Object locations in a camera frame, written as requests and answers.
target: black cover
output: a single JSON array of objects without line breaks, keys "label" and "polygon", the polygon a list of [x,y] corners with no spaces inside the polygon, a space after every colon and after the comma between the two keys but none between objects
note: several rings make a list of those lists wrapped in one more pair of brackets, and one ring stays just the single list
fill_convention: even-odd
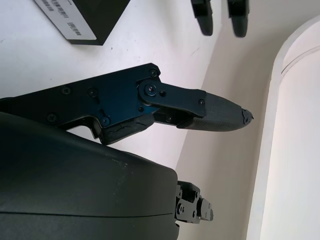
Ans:
[{"label": "black cover", "polygon": [[177,239],[174,170],[2,112],[0,133],[1,240]]},{"label": "black cover", "polygon": [[207,93],[203,104],[205,117],[193,117],[179,124],[177,128],[228,132],[247,126],[253,119],[251,112],[220,96]]}]

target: barcode label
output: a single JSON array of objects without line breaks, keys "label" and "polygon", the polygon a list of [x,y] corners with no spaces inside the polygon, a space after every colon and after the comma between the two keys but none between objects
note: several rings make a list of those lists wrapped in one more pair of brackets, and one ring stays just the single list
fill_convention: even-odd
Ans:
[{"label": "barcode label", "polygon": [[73,0],[34,0],[68,40],[96,40]]},{"label": "barcode label", "polygon": [[72,29],[72,31],[75,32],[75,34],[77,34],[78,36],[81,36],[81,33],[79,32],[78,28],[76,27],[76,25],[74,25],[73,22],[68,22],[67,24]]},{"label": "barcode label", "polygon": [[65,12],[65,10],[62,8],[60,3],[57,0],[51,0],[51,3],[58,9],[58,12],[65,18],[68,19],[69,16]]},{"label": "barcode label", "polygon": [[48,8],[50,12],[54,11],[53,7],[49,4],[47,0],[42,0],[43,4]]}]

